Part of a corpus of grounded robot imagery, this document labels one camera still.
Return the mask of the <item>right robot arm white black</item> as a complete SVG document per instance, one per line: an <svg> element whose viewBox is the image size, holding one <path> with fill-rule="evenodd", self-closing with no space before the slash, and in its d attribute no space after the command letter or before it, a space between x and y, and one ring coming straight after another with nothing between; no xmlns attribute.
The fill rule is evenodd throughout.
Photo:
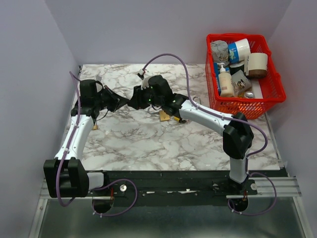
<svg viewBox="0 0 317 238"><path fill-rule="evenodd" d="M242 113L225 114L202 106L189 97L173 93L166 79L160 75L143 80L135 86L128 106L140 110L153 106L170 116L203 125L222 136L223 150L230 158L228 189L239 194L246 188L247 152L254 134Z"/></svg>

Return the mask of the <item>large brass padlock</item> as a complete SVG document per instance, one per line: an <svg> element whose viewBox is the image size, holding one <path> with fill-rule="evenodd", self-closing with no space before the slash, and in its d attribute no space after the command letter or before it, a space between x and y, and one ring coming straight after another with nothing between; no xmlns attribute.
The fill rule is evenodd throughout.
<svg viewBox="0 0 317 238"><path fill-rule="evenodd" d="M168 114L166 114L163 110L160 110L160 111L148 110L148 113L151 115L159 116L160 121L169 121L170 120L170 116Z"/></svg>

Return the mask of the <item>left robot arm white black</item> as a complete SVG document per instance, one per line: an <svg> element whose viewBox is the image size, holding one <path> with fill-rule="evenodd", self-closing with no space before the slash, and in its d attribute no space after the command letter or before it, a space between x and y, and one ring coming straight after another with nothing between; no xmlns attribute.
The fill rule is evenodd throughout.
<svg viewBox="0 0 317 238"><path fill-rule="evenodd" d="M75 90L77 101L71 110L71 125L65 141L55 157L44 162L49 195L58 200L85 197L90 190L99 196L109 192L105 174L86 171L81 158L100 111L115 112L129 101L93 79L75 82Z"/></svg>

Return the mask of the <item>small brass long-shackle padlock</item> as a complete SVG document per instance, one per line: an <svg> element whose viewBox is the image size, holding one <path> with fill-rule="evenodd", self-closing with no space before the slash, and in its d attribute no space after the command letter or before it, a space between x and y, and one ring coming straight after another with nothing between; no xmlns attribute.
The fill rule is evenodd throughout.
<svg viewBox="0 0 317 238"><path fill-rule="evenodd" d="M95 122L95 124L94 124L92 130L98 130L98 123L97 123L97 122Z"/></svg>

